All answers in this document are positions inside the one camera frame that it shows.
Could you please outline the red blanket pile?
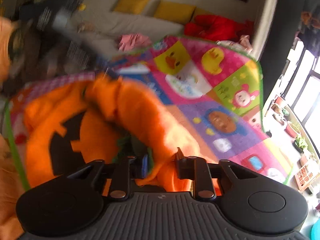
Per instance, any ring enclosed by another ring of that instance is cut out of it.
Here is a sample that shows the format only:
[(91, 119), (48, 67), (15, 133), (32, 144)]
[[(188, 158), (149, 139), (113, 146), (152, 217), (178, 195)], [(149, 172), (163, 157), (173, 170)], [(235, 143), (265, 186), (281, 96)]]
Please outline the red blanket pile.
[(197, 15), (184, 26), (184, 35), (210, 41), (238, 42), (242, 35), (252, 35), (254, 22), (236, 22), (219, 15)]

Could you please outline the red plant pot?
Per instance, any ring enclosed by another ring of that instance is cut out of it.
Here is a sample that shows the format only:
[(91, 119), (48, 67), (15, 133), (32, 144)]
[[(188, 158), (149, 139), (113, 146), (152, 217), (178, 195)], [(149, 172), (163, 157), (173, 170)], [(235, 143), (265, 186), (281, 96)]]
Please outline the red plant pot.
[(299, 125), (294, 124), (291, 121), (287, 122), (287, 126), (285, 128), (286, 133), (292, 138), (296, 138), (297, 135), (300, 134)]

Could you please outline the white sofa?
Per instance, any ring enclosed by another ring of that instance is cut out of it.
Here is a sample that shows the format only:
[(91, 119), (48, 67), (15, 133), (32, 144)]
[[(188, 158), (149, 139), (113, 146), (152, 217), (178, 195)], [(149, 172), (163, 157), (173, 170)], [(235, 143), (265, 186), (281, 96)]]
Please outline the white sofa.
[(121, 35), (140, 33), (153, 43), (167, 35), (183, 33), (184, 26), (144, 15), (124, 14), (87, 8), (74, 13), (67, 28), (80, 31), (80, 37), (105, 57), (122, 54), (118, 49)]

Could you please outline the yellow cushion left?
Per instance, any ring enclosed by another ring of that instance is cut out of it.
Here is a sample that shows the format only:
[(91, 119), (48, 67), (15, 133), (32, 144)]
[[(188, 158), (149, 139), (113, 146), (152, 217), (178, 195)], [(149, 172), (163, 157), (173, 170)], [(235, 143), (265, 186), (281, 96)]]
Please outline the yellow cushion left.
[(140, 15), (150, 0), (118, 0), (114, 12)]

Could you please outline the blue plastic basin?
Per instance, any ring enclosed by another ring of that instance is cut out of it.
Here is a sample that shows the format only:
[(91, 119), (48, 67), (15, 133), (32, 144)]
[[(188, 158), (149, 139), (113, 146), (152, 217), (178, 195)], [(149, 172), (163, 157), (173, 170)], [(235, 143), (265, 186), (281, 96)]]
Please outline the blue plastic basin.
[(320, 240), (320, 219), (317, 220), (315, 224), (313, 224), (310, 231), (310, 239), (311, 240)]

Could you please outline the colourful cartoon play mat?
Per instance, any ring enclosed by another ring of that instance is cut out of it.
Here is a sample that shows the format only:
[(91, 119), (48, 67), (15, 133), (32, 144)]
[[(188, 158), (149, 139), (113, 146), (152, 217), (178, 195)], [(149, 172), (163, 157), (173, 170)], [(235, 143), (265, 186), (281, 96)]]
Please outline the colourful cartoon play mat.
[[(143, 51), (115, 56), (101, 71), (33, 83), (10, 100), (5, 113), (8, 141), (26, 189), (31, 186), (25, 165), (25, 107), (57, 88), (92, 81), (99, 75), (139, 81), (165, 106), (177, 107), (217, 162), (228, 159), (280, 183), (287, 182), (292, 164), (250, 115), (261, 108), (259, 63), (212, 42), (166, 36)], [(118, 156), (115, 162), (125, 155), (147, 154), (151, 167), (151, 154), (135, 137), (126, 137), (120, 147), (130, 154)]]

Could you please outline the yellow cushion middle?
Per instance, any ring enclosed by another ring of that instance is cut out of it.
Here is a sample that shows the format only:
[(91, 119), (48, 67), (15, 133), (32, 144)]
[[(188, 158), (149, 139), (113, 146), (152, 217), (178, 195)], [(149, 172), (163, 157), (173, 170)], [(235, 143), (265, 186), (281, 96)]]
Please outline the yellow cushion middle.
[(153, 17), (185, 25), (191, 20), (195, 9), (194, 5), (160, 0)]

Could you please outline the yellow cushion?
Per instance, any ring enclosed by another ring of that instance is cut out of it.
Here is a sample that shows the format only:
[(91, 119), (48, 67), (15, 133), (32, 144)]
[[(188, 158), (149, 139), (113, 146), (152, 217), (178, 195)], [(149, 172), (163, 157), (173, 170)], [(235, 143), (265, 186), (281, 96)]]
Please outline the yellow cushion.
[(160, 0), (153, 17), (185, 25), (191, 20), (195, 9), (194, 5)]
[(114, 12), (140, 15), (150, 0), (118, 0)]

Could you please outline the pink garment on sofa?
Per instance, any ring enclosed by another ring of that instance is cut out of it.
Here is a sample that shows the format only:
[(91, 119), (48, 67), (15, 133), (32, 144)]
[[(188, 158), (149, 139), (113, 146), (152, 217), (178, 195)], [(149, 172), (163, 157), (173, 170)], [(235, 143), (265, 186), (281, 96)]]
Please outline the pink garment on sofa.
[(151, 44), (149, 37), (140, 33), (121, 35), (118, 39), (118, 49), (120, 51), (145, 48)]

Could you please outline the orange pumpkin costume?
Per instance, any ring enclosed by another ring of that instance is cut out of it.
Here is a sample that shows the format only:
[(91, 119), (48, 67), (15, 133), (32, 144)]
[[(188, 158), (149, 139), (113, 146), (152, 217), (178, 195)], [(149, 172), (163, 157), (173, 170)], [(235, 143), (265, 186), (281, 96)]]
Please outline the orange pumpkin costume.
[(189, 122), (174, 106), (165, 106), (145, 84), (99, 75), (92, 81), (57, 88), (27, 104), (23, 121), (28, 132), (25, 150), (31, 187), (74, 171), (95, 159), (113, 163), (129, 150), (120, 142), (128, 136), (146, 146), (151, 167), (138, 186), (188, 191), (174, 163), (177, 151), (216, 163)]

